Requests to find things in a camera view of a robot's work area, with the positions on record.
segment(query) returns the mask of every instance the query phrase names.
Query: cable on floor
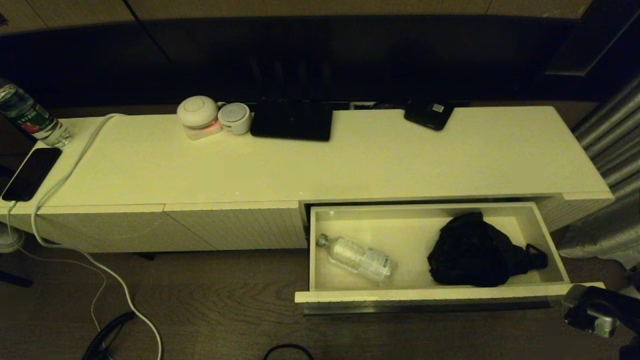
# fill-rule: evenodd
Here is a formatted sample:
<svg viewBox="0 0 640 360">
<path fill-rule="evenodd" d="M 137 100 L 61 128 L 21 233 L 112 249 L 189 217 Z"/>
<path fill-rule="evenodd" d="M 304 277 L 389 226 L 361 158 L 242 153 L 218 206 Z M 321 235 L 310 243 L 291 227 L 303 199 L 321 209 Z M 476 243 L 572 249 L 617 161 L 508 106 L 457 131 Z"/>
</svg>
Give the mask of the cable on floor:
<svg viewBox="0 0 640 360">
<path fill-rule="evenodd" d="M 89 347 L 87 347 L 82 360 L 104 359 L 105 357 L 109 356 L 109 347 L 116 340 L 125 323 L 133 319 L 135 316 L 136 314 L 133 311 L 129 311 L 128 313 L 124 313 L 118 316 L 117 318 L 110 321 L 107 325 L 105 325 L 104 328 L 100 330 L 100 332 L 98 332 L 98 335 L 93 338 L 93 340 L 89 344 Z M 113 331 L 116 331 L 116 334 L 109 342 L 109 345 L 105 346 L 104 341 L 109 338 Z"/>
<path fill-rule="evenodd" d="M 98 328 L 98 331 L 100 331 L 100 329 L 101 329 L 100 328 L 100 323 L 98 322 L 98 319 L 96 319 L 96 317 L 95 317 L 95 303 L 96 303 L 96 301 L 98 301 L 98 298 L 100 297 L 100 294 L 102 294 L 102 291 L 104 290 L 104 287 L 107 286 L 107 277 L 104 276 L 104 274 L 100 270 L 98 270 L 98 269 L 96 269 L 96 268 L 94 268 L 92 266 L 89 266 L 87 264 L 83 264 L 83 263 L 81 263 L 79 261 L 68 260 L 68 259 L 41 258 L 39 256 L 35 256 L 32 253 L 24 250 L 20 246 L 20 243 L 22 243 L 24 241 L 24 233 L 21 233 L 22 234 L 22 238 L 21 239 L 16 239 L 13 236 L 13 233 L 12 233 L 12 229 L 13 228 L 11 227 L 11 211 L 15 208 L 16 204 L 17 204 L 17 201 L 13 201 L 11 203 L 11 205 L 9 205 L 9 209 L 6 212 L 6 226 L 7 226 L 7 230 L 9 231 L 9 239 L 11 239 L 11 241 L 15 245 L 16 249 L 20 250 L 23 254 L 27 255 L 28 257 L 36 259 L 36 260 L 39 260 L 39 261 L 48 261 L 48 262 L 52 262 L 52 263 L 70 263 L 70 264 L 80 265 L 80 266 L 83 266 L 83 267 L 85 267 L 87 269 L 90 269 L 90 270 L 93 270 L 93 271 L 97 272 L 102 277 L 102 286 L 100 286 L 100 289 L 98 290 L 98 293 L 95 294 L 95 296 L 93 297 L 93 301 L 91 301 L 91 319 L 93 320 L 93 323 L 95 324 L 95 327 Z"/>
<path fill-rule="evenodd" d="M 314 357 L 313 357 L 313 355 L 311 355 L 309 350 L 307 350 L 307 348 L 305 348 L 304 346 L 298 345 L 298 344 L 280 344 L 280 345 L 276 345 L 276 346 L 272 347 L 271 349 L 269 349 L 266 354 L 264 354 L 264 357 L 262 358 L 262 360 L 267 360 L 272 352 L 274 352 L 276 350 L 279 350 L 281 348 L 294 348 L 296 350 L 300 350 L 303 353 L 305 353 L 305 355 L 307 356 L 307 359 L 314 360 Z"/>
<path fill-rule="evenodd" d="M 47 243 L 40 236 L 40 232 L 38 231 L 38 226 L 37 226 L 37 214 L 38 214 L 38 211 L 40 210 L 40 208 L 44 205 L 45 201 L 52 194 L 54 194 L 55 191 L 58 190 L 64 183 L 66 183 L 67 180 L 71 177 L 71 175 L 73 174 L 74 170 L 76 169 L 76 167 L 78 166 L 78 164 L 80 163 L 80 161 L 82 160 L 82 158 L 84 157 L 86 152 L 89 150 L 89 148 L 93 144 L 93 141 L 95 140 L 95 138 L 100 133 L 100 130 L 106 125 L 106 123 L 109 120 L 113 119 L 114 117 L 118 117 L 118 116 L 126 116 L 126 115 L 117 114 L 117 113 L 109 114 L 109 115 L 106 115 L 105 117 L 103 117 L 100 120 L 100 122 L 98 123 L 96 128 L 91 133 L 89 139 L 85 143 L 82 151 L 80 152 L 80 155 L 78 155 L 78 157 L 76 158 L 76 161 L 73 163 L 73 165 L 68 170 L 68 172 L 63 177 L 61 177 L 60 180 L 58 180 L 58 182 L 56 182 L 52 187 L 50 187 L 44 193 L 44 195 L 42 195 L 37 200 L 35 206 L 33 207 L 33 211 L 31 212 L 31 228 L 33 230 L 33 234 L 35 235 L 36 239 L 38 240 L 38 243 L 40 243 L 42 246 L 49 247 L 49 248 L 52 248 L 52 249 L 68 249 L 68 250 L 77 251 L 80 254 L 84 255 L 87 259 L 89 259 L 89 261 L 91 261 L 95 266 L 97 266 L 98 268 L 103 269 L 107 273 L 111 274 L 114 278 L 116 278 L 116 280 L 118 280 L 120 282 L 120 284 L 122 285 L 122 288 L 124 289 L 125 295 L 127 297 L 127 302 L 129 303 L 129 307 L 131 308 L 131 310 L 134 313 L 136 313 L 136 315 L 138 315 L 138 317 L 140 317 L 144 322 L 146 322 L 147 325 L 149 325 L 151 330 L 154 332 L 154 335 L 156 336 L 156 340 L 157 340 L 157 344 L 158 344 L 157 360 L 161 360 L 162 359 L 162 339 L 160 338 L 160 334 L 158 333 L 158 330 L 156 329 L 156 326 L 151 322 L 151 320 L 149 320 L 145 315 L 143 315 L 140 311 L 138 311 L 136 306 L 133 304 L 133 301 L 131 300 L 131 294 L 129 293 L 129 288 L 127 287 L 127 284 L 124 282 L 124 280 L 122 280 L 122 278 L 118 274 L 116 274 L 113 270 L 111 270 L 108 267 L 104 266 L 103 264 L 99 263 L 91 255 L 89 255 L 89 253 L 87 253 L 87 252 L 85 252 L 85 251 L 83 251 L 81 249 L 77 249 L 77 248 L 69 247 L 69 246 L 64 246 L 64 245 L 55 245 L 55 244 Z"/>
</svg>

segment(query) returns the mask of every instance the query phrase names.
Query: white round device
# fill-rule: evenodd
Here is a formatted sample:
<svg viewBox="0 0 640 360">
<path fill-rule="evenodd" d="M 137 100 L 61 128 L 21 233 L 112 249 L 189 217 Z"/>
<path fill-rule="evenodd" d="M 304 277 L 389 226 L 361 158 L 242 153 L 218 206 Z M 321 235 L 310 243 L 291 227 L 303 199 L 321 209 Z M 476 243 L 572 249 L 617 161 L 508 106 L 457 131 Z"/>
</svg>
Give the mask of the white round device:
<svg viewBox="0 0 640 360">
<path fill-rule="evenodd" d="M 12 227 L 10 234 L 6 225 L 0 225 L 0 254 L 16 251 L 18 247 L 22 246 L 23 241 L 24 231 Z"/>
<path fill-rule="evenodd" d="M 222 127 L 234 135 L 242 135 L 249 131 L 251 119 L 249 107 L 241 102 L 226 105 L 218 113 Z"/>
<path fill-rule="evenodd" d="M 209 126 L 218 117 L 218 105 L 210 97 L 192 96 L 178 106 L 178 119 L 191 129 Z"/>
</svg>

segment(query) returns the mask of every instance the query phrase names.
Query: drawer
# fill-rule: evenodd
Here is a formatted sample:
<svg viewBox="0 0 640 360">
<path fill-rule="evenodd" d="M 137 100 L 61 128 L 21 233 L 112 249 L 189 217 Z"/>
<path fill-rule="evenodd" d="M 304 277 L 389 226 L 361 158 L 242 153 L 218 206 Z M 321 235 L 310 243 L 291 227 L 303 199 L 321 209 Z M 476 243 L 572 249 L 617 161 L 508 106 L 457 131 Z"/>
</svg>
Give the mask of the drawer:
<svg viewBox="0 0 640 360">
<path fill-rule="evenodd" d="M 548 267 L 512 276 L 496 288 L 447 286 L 429 273 L 427 255 L 440 229 L 453 217 L 481 211 L 484 220 L 525 247 L 548 255 Z M 346 235 L 380 249 L 398 262 L 392 284 L 382 288 L 329 261 L 317 236 Z M 313 207 L 310 216 L 309 291 L 297 292 L 305 313 L 384 311 L 392 307 L 484 309 L 525 307 L 560 298 L 571 287 L 564 266 L 534 202 Z"/>
</svg>

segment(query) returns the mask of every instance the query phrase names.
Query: chair leg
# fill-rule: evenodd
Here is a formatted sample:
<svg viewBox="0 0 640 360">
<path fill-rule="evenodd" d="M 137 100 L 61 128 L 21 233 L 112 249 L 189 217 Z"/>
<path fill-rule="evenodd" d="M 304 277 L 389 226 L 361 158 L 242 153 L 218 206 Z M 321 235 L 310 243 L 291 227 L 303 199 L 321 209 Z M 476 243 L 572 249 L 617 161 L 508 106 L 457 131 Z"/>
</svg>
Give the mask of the chair leg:
<svg viewBox="0 0 640 360">
<path fill-rule="evenodd" d="M 31 280 L 9 274 L 8 272 L 4 272 L 2 270 L 0 270 L 0 281 L 20 286 L 21 288 L 30 288 L 33 285 L 33 281 Z"/>
</svg>

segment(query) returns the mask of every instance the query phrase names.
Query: black screen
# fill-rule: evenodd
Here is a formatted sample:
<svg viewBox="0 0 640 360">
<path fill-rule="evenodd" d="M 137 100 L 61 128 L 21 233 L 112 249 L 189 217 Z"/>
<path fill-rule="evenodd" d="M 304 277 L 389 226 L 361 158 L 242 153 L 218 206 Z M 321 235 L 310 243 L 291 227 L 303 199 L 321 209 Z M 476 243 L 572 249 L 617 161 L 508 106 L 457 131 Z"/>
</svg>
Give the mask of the black screen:
<svg viewBox="0 0 640 360">
<path fill-rule="evenodd" d="M 2 195 L 5 201 L 29 201 L 60 157 L 55 147 L 35 149 L 15 175 Z"/>
</svg>

